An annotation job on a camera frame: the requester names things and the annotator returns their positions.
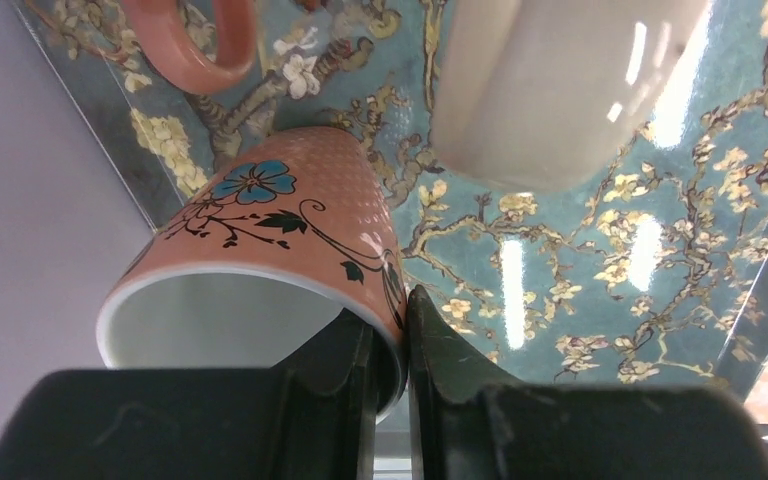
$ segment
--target pink mug handle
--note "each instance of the pink mug handle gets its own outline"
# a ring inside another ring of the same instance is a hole
[[[253,0],[213,0],[219,37],[216,62],[187,36],[176,0],[122,0],[122,7],[143,53],[161,75],[185,92],[209,95],[230,88],[254,63]]]

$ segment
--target gray wall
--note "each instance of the gray wall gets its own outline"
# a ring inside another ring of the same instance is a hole
[[[93,321],[148,228],[0,0],[0,428],[55,369],[100,366]]]

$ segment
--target white mug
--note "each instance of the white mug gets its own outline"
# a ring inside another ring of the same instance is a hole
[[[460,0],[432,120],[455,173],[549,192],[598,172],[650,114],[706,0]]]

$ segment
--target black leaf design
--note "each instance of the black leaf design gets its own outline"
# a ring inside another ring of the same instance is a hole
[[[340,265],[346,269],[346,280],[352,282],[360,282],[361,285],[363,285],[363,272],[357,263],[352,262],[351,260],[347,260]]]
[[[396,326],[399,327],[399,330],[404,330],[405,322],[402,320],[402,316],[399,315],[399,312],[393,310],[393,316],[396,318]]]
[[[399,273],[396,271],[396,267],[392,262],[387,262],[387,283],[390,285],[394,295],[399,295],[399,292],[404,288],[402,286],[402,280],[399,278]]]
[[[295,230],[301,233],[307,231],[307,222],[302,217],[287,210],[279,210],[279,212],[267,213],[267,218],[255,223],[255,225],[258,227],[280,228],[281,233],[290,233]]]

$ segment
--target teal patterned surface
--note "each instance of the teal patterned surface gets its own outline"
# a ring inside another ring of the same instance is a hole
[[[216,97],[156,75],[113,0],[19,10],[154,225],[270,132],[333,125],[368,152],[408,280],[500,366],[745,396],[768,355],[768,0],[714,1],[652,121],[546,195],[471,184],[428,143],[455,3],[260,0],[257,68]],[[211,52],[208,2],[182,17]]]

